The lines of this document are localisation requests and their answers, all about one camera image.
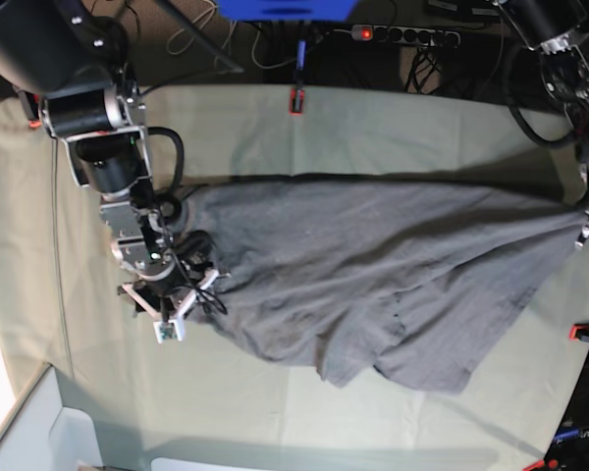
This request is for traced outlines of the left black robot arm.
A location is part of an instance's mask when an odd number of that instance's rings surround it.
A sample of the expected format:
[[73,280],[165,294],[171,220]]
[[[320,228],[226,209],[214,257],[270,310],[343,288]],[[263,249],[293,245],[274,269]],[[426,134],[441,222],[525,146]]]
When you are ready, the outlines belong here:
[[[520,40],[503,61],[502,89],[511,116],[536,145],[556,150],[573,145],[586,190],[580,202],[589,203],[589,32],[583,24],[587,12],[579,1],[495,1],[502,21]],[[542,83],[548,95],[562,107],[570,130],[547,139],[523,117],[512,95],[510,76],[523,50],[538,55]]]

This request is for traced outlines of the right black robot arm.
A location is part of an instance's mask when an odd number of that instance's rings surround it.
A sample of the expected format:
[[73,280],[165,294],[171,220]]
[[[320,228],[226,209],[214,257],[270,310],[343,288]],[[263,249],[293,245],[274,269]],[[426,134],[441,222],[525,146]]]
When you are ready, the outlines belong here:
[[146,123],[124,27],[80,1],[0,1],[0,76],[100,197],[118,263],[159,296],[201,291],[208,252],[183,237],[181,137]]

